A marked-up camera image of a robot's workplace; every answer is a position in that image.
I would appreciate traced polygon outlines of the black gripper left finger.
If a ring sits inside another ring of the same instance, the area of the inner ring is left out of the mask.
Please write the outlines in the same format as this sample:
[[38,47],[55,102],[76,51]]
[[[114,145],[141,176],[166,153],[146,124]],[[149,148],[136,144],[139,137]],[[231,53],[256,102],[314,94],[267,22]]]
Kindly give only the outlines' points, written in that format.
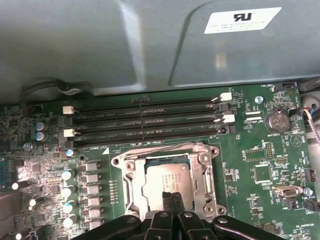
[[171,240],[174,223],[173,194],[162,193],[163,210],[141,220],[122,215],[77,237],[75,240]]

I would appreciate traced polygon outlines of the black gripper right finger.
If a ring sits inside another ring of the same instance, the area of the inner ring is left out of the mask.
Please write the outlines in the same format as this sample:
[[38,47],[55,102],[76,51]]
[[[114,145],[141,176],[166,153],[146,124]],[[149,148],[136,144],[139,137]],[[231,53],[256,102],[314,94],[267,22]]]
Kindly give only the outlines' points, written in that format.
[[183,240],[280,240],[281,237],[230,216],[217,216],[212,222],[187,211],[179,192],[172,193],[174,213]]

